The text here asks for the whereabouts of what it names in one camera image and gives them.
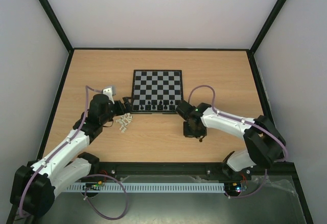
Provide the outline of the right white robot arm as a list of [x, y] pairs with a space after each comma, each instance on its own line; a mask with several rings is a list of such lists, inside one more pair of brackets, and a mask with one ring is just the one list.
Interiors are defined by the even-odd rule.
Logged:
[[286, 141], [265, 116], [245, 118], [217, 110], [206, 103], [195, 107], [184, 100], [176, 111], [184, 119], [183, 133], [187, 138], [202, 141], [209, 128], [245, 142], [244, 150], [234, 151], [225, 159], [223, 174], [229, 179], [235, 178], [245, 168], [260, 166], [268, 169], [273, 163], [285, 161], [288, 157]]

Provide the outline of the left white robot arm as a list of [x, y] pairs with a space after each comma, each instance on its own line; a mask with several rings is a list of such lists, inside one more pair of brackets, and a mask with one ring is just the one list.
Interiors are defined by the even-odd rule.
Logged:
[[48, 155], [29, 166], [20, 166], [14, 175], [10, 203], [20, 217], [44, 216], [55, 199], [77, 180], [96, 172], [99, 159], [82, 150], [103, 131], [107, 122], [130, 111], [127, 97], [113, 100], [96, 94], [86, 101], [86, 110], [67, 137]]

